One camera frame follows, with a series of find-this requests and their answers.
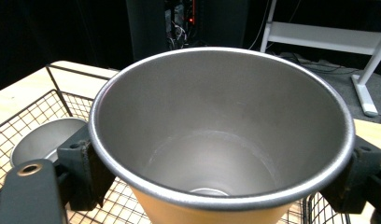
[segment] screw hole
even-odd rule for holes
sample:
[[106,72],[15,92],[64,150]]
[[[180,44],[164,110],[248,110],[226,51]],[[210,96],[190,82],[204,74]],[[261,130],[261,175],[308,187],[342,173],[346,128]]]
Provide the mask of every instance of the screw hole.
[[362,150],[364,151],[371,151],[371,149],[369,147],[360,147]]
[[71,146],[69,146],[70,148],[79,148],[80,147],[80,144],[79,143],[75,143],[75,144],[72,144]]
[[42,169],[41,164],[30,164],[18,171],[19,176],[33,175]]
[[30,172],[33,172],[36,168],[37,168],[36,165],[31,165],[31,166],[25,167],[24,169],[22,169],[22,171],[25,173],[30,173]]

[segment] pot rim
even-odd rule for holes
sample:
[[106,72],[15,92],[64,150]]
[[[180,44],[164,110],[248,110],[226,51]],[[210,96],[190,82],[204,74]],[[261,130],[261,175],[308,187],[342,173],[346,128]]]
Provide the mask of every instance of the pot rim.
[[[328,163],[321,171],[310,176],[304,182],[298,183],[296,185],[290,186],[285,189],[276,189],[269,192],[252,194],[252,195],[236,195],[236,196],[207,196],[207,195],[197,195],[186,191],[181,191],[178,189],[171,189],[164,185],[155,183],[151,180],[146,179],[141,175],[133,173],[130,169],[127,169],[120,165],[114,157],[106,151],[106,148],[99,138],[99,127],[98,127],[98,111],[100,104],[103,101],[104,96],[109,91],[109,89],[116,83],[116,81],[125,76],[127,72],[131,71],[133,68],[165,56],[182,54],[187,52],[195,51],[220,51],[220,52],[231,52],[231,53],[242,53],[252,56],[258,56],[262,58],[267,58],[275,60],[277,62],[284,63],[288,66],[292,66],[301,70],[303,73],[308,75],[311,79],[316,81],[326,92],[332,97],[335,103],[338,105],[339,109],[343,113],[344,126],[345,126],[345,139],[343,139],[342,145],[338,150],[337,155],[332,158],[330,163]],[[127,182],[130,186],[144,192],[152,197],[156,197],[160,200],[177,204],[180,206],[192,207],[196,209],[204,210],[214,210],[214,211],[246,211],[250,209],[266,209],[272,208],[279,205],[292,203],[300,200],[307,195],[317,192],[331,181],[337,177],[340,172],[345,168],[347,162],[350,159],[352,148],[355,141],[355,128],[354,122],[351,117],[350,112],[346,106],[345,101],[339,95],[339,93],[331,87],[326,81],[313,74],[312,72],[302,68],[300,65],[290,63],[283,59],[277,58],[275,56],[267,55],[264,53],[246,50],[246,49],[232,49],[232,48],[221,48],[221,47],[208,47],[208,48],[197,48],[197,49],[180,49],[169,51],[161,54],[157,54],[141,60],[137,63],[126,67],[120,71],[117,75],[111,78],[105,86],[98,92],[91,108],[89,130],[91,134],[91,139],[94,148],[100,159],[107,166],[107,168],[117,177]]]

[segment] stainless steel pot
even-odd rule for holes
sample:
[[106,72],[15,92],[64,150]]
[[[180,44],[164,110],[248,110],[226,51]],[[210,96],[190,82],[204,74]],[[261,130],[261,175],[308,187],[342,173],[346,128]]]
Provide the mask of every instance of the stainless steel pot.
[[202,48],[135,63],[98,93],[89,123],[106,166],[153,223],[276,223],[346,165],[346,104],[302,67]]

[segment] metal bowl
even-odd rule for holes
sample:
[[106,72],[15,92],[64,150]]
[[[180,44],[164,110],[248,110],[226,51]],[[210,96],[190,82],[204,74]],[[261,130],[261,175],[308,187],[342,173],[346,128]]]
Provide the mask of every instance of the metal bowl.
[[11,165],[14,167],[35,159],[56,161],[57,147],[86,123],[77,118],[56,119],[31,130],[13,148]]

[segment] wire mesh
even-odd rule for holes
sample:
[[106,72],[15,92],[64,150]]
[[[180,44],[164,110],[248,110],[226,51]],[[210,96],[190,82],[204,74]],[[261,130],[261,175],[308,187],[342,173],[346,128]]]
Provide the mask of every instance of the wire mesh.
[[307,208],[310,224],[350,224],[348,214],[336,213],[320,193],[309,196]]
[[[10,165],[11,149],[30,131],[41,124],[61,118],[89,119],[92,99],[69,92],[52,90],[26,106],[0,125],[0,188]],[[90,212],[67,210],[69,222],[148,224],[148,216],[133,195],[130,187],[118,178],[106,194],[103,207]],[[347,215],[334,213],[319,194],[300,200],[278,221],[279,224],[349,223]]]

